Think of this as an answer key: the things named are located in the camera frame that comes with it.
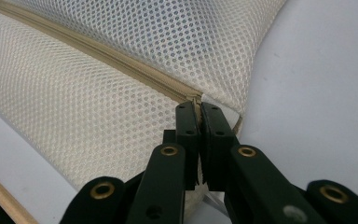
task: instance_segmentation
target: zipper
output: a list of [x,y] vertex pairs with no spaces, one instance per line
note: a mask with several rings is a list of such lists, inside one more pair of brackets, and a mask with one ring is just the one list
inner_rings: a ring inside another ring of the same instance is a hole
[[0,0],[0,13],[78,49],[97,60],[123,72],[146,86],[159,91],[178,103],[200,102],[202,92],[180,82],[159,70],[138,62],[122,52],[107,47],[87,36],[72,31],[56,22],[49,21],[34,13]]

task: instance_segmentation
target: white mesh bag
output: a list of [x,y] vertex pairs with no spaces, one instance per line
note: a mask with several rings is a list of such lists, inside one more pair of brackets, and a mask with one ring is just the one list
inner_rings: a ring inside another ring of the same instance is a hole
[[[255,51],[283,0],[10,4],[87,36],[244,115]],[[77,189],[146,167],[178,102],[87,52],[0,14],[0,115]],[[186,211],[205,187],[186,195]]]

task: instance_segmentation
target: wooden edge trim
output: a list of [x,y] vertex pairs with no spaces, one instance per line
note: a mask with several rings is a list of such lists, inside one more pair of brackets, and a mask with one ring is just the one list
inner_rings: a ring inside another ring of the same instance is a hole
[[0,184],[0,206],[15,223],[37,223],[24,207]]

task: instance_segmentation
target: brass rivet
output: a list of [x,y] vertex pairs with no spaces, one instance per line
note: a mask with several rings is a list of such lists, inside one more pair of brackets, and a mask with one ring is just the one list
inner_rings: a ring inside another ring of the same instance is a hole
[[174,156],[178,153],[178,149],[176,147],[164,147],[161,149],[161,154],[164,156]]
[[244,157],[253,157],[255,156],[255,150],[249,147],[240,147],[238,152]]
[[335,203],[346,203],[349,199],[348,195],[342,190],[330,185],[321,187],[320,192],[326,199]]
[[101,200],[109,197],[115,191],[115,186],[108,182],[102,182],[94,186],[89,193],[93,199]]

